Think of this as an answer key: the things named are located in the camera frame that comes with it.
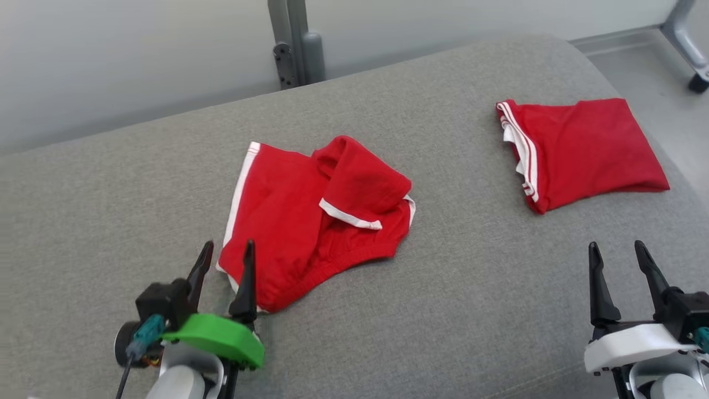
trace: red garment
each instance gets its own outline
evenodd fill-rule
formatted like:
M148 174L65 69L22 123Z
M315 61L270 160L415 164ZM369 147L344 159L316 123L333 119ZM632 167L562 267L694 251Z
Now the red garment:
M308 157L251 143L217 267L234 290L256 243L258 305L277 312L359 263L391 258L408 234L411 182L353 138Z
M497 103L527 203L544 214L604 192L669 190L662 167L624 99L572 106Z

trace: metal bracket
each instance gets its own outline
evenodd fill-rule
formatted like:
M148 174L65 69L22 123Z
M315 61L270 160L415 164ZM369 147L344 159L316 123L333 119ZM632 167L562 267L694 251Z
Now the metal bracket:
M709 62L687 30L687 16L694 3L695 0L678 0L660 31L697 72L697 76L709 82Z
M281 89L325 80L323 40L319 33L308 31L305 0L268 0L268 7Z

